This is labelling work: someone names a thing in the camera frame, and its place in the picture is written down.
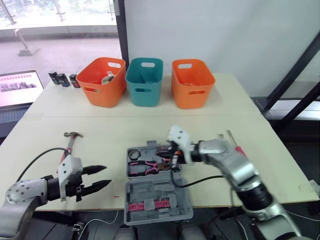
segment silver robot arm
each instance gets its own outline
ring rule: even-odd
[[[84,187],[81,175],[95,174],[105,168],[101,165],[82,167],[80,158],[68,155],[59,165],[58,178],[50,175],[14,183],[6,191],[0,207],[0,240],[23,240],[34,211],[48,201],[65,201],[66,197],[76,196],[78,202],[83,196],[104,188],[111,180]]]
[[[189,134],[176,125],[170,129],[167,140],[171,143],[171,152],[183,152],[181,163],[203,162],[221,170],[262,239],[275,240],[280,236],[282,239],[298,239],[293,237],[301,236],[291,217],[268,192],[254,165],[228,141],[214,139],[192,143]],[[178,157],[174,157],[172,164],[175,165],[177,160]]]

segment basket handle hole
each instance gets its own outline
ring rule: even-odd
[[[200,90],[200,91],[191,91],[189,92],[189,95],[196,95],[196,94],[204,94],[206,91]]]
[[[150,93],[151,89],[150,88],[136,88],[135,91],[139,92],[139,93]]]
[[[153,62],[142,62],[141,66],[144,68],[154,68],[156,65]]]
[[[190,69],[190,68],[192,68],[192,64],[191,63],[179,64],[178,68],[179,69]]]
[[[108,66],[112,67],[112,68],[121,68],[120,63],[116,63],[116,62],[108,62]]]
[[[84,90],[86,90],[88,92],[100,93],[99,89],[90,88],[90,87],[85,87]]]

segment tool case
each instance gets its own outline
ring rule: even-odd
[[[132,165],[137,161],[156,161],[163,163],[162,157],[156,155],[156,141],[148,141],[147,146],[132,147],[127,150],[126,175],[130,179],[125,185],[124,223],[128,226],[191,219],[194,215],[188,188],[175,187],[171,181],[169,170],[161,170],[157,174],[145,176],[130,176],[132,172],[147,171],[151,166]],[[138,158],[132,160],[129,153],[138,150]],[[174,180],[179,185],[187,184],[178,171],[173,173]]]

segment plastic basket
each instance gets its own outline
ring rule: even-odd
[[[181,109],[203,107],[215,82],[201,60],[179,59],[172,62],[171,90],[175,104]]]
[[[107,84],[101,84],[102,78],[112,72],[114,78]],[[112,108],[118,104],[127,84],[126,62],[122,59],[100,57],[83,69],[76,79],[84,94],[93,105]]]
[[[136,106],[158,105],[164,63],[158,58],[139,57],[131,61],[125,79],[131,101]]]

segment battery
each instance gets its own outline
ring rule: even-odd
[[[49,76],[50,76],[52,82],[53,82],[54,84],[59,85],[60,82],[57,80],[57,75],[58,75],[58,73],[57,73],[56,71],[51,71],[51,72],[49,72]]]
[[[62,87],[69,87],[70,86],[70,82],[68,81],[68,79],[64,73],[59,73],[56,76],[56,79],[61,83]]]
[[[78,89],[78,88],[80,88],[80,85],[76,79],[76,76],[77,76],[77,74],[71,74],[69,76],[69,78],[70,78],[70,82],[72,83],[73,87]]]

